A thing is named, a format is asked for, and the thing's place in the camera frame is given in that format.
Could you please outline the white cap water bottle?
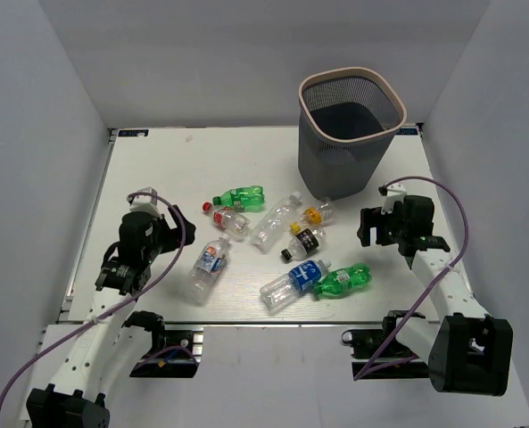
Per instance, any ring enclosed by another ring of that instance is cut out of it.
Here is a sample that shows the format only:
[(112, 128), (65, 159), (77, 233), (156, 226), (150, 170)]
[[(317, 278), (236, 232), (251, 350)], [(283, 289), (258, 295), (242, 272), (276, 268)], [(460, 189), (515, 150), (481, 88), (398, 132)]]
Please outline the white cap water bottle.
[(208, 242), (196, 259), (188, 279), (186, 290), (191, 300), (204, 305), (211, 290), (228, 262), (231, 237), (220, 235), (216, 240)]

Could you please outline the red label cola bottle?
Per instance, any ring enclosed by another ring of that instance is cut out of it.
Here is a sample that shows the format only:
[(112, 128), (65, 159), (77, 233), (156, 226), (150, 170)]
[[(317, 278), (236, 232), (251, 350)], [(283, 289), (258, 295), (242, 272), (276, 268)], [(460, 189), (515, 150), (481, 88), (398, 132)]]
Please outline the red label cola bottle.
[(250, 220), (236, 210), (227, 206), (213, 205), (211, 202), (205, 202), (202, 210), (214, 226), (236, 241), (243, 241), (249, 234)]

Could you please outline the yellow label small bottle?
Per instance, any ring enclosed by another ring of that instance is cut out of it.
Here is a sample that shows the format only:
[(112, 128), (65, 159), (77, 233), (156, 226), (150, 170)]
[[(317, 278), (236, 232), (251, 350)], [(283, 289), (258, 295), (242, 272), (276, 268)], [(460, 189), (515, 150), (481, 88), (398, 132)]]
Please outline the yellow label small bottle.
[(306, 224), (319, 225), (329, 223), (335, 218), (335, 206), (329, 198), (320, 200), (320, 204), (306, 209), (300, 220)]

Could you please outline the green bottle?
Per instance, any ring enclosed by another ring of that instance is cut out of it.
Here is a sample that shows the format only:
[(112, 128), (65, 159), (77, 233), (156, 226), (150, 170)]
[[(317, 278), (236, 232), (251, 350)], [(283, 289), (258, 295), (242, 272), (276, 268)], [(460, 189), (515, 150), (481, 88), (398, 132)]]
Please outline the green bottle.
[(238, 211), (260, 210), (265, 203), (264, 189), (260, 185), (241, 186), (212, 198), (212, 204)]
[(370, 268), (363, 263), (356, 263), (327, 274), (313, 286), (313, 293), (319, 298), (340, 299), (365, 289), (371, 280)]

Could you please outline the black label yellow-cap bottle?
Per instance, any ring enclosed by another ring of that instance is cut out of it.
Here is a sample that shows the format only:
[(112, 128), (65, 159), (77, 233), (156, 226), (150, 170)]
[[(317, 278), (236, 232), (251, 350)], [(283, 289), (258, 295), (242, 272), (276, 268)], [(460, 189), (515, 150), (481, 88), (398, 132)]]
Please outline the black label yellow-cap bottle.
[(320, 225), (309, 226), (295, 235), (281, 251), (285, 262), (305, 260), (326, 246), (326, 231)]

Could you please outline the large clear crushed bottle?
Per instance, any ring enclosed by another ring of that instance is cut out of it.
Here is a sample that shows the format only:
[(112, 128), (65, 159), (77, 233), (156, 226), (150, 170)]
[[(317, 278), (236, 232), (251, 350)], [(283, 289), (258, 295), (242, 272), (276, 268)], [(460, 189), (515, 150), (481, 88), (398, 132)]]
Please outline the large clear crushed bottle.
[(249, 244), (268, 253), (298, 217), (302, 194), (298, 191), (280, 200), (256, 225), (249, 235)]

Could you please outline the blue label water bottle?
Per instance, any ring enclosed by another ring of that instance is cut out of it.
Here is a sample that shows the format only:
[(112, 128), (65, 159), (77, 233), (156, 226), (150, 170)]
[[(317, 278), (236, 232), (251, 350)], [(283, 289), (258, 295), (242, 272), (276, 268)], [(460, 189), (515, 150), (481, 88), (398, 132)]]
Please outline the blue label water bottle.
[(331, 267), (330, 260), (306, 260), (260, 288), (260, 298), (270, 313), (289, 306), (300, 299), (324, 276)]

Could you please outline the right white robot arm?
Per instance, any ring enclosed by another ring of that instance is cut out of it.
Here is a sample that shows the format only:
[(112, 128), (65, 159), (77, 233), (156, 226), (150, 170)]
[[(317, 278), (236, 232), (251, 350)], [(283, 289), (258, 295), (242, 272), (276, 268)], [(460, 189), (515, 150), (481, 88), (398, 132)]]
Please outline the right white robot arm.
[(433, 233), (433, 201), (398, 186), (382, 194), (382, 206), (360, 213), (358, 237), (363, 246), (397, 245), (440, 324), (431, 325), (417, 312), (391, 311), (375, 355), (386, 350), (400, 356), (410, 350), (426, 364), (439, 392), (504, 395), (513, 344), (510, 323), (492, 317), (468, 290), (450, 246)]

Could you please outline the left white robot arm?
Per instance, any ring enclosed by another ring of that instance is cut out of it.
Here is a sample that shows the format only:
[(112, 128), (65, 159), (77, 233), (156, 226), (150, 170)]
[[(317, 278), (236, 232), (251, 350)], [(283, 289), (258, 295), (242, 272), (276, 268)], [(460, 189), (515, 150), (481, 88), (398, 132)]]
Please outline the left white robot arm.
[(70, 335), (70, 352), (48, 385), (32, 389), (27, 397), (32, 426), (108, 426), (116, 382), (145, 354), (165, 350), (162, 316), (135, 306), (152, 281), (155, 259), (194, 242), (194, 225), (177, 206), (169, 212), (174, 227), (152, 202), (123, 216), (118, 240), (103, 255), (85, 324)]

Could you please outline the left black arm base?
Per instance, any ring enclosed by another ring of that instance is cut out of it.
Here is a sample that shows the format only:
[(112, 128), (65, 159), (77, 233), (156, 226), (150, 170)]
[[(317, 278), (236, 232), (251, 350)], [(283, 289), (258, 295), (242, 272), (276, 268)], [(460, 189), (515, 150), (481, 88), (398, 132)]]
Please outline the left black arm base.
[(150, 349), (133, 368), (132, 378), (192, 379), (197, 373), (203, 352), (201, 327), (176, 328), (167, 325), (162, 316), (153, 312), (131, 314), (125, 326), (142, 327)]

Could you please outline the grey mesh waste bin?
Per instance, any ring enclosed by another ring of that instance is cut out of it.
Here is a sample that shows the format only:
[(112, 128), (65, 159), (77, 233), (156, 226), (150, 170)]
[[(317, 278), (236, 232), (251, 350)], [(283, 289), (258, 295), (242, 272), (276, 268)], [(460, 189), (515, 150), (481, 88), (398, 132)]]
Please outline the grey mesh waste bin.
[(346, 67), (305, 78), (298, 100), (298, 170), (311, 195), (361, 192), (406, 122), (400, 97), (378, 72)]

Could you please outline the blue label sticker right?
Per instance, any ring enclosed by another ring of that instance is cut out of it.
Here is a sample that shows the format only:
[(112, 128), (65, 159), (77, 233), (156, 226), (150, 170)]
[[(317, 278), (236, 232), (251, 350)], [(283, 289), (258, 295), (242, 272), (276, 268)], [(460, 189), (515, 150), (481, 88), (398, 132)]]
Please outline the blue label sticker right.
[(398, 136), (418, 136), (419, 129), (418, 127), (401, 127), (398, 132)]

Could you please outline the blue label sticker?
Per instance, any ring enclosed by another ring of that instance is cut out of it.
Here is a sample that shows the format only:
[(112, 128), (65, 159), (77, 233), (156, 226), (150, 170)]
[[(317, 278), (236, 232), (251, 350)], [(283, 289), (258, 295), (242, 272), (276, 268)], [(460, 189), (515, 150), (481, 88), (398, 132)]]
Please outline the blue label sticker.
[(398, 136), (418, 136), (419, 129), (418, 127), (401, 127), (398, 132)]
[(147, 137), (148, 129), (121, 129), (118, 131), (118, 137)]

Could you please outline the blue label sticker left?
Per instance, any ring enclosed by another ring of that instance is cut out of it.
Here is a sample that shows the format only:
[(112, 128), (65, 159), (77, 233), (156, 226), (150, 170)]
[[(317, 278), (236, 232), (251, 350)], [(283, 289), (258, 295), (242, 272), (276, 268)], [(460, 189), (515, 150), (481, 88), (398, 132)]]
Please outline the blue label sticker left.
[(118, 131), (118, 137), (147, 137), (148, 129), (121, 129)]

